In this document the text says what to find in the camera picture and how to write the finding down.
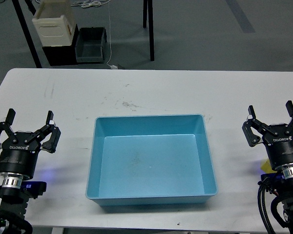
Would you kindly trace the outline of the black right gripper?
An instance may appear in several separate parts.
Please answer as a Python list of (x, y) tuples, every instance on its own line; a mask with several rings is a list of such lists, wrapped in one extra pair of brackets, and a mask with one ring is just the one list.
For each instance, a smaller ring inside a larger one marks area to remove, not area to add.
[(254, 108), (250, 105), (248, 107), (249, 115), (242, 125), (243, 133), (250, 147), (254, 147), (261, 140), (253, 129), (262, 135), (270, 165), (274, 171), (279, 171), (282, 166), (293, 164), (293, 102), (291, 100), (286, 102), (286, 109), (291, 118), (290, 122), (269, 127), (256, 118)]

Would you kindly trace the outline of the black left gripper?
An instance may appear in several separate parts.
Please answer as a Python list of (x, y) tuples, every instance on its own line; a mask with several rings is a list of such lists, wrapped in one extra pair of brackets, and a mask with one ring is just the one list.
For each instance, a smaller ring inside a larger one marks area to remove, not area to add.
[(5, 121), (0, 122), (0, 136), (5, 132), (8, 139), (0, 143), (0, 176), (3, 174), (21, 175), (24, 179), (32, 179), (40, 150), (55, 153), (61, 131), (53, 121), (54, 113), (49, 110), (45, 125), (37, 130), (32, 141), (29, 132), (14, 132), (11, 129), (15, 118), (15, 110), (9, 109)]

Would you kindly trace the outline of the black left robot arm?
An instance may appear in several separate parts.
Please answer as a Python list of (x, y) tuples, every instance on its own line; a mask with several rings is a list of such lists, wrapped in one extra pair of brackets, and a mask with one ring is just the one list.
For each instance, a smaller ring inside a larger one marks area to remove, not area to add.
[(49, 111), (46, 123), (35, 132), (11, 129), (15, 110), (9, 109), (0, 122), (0, 234), (30, 234), (32, 225), (25, 220), (29, 199), (46, 191), (46, 182), (32, 181), (41, 150), (54, 153), (61, 135)]

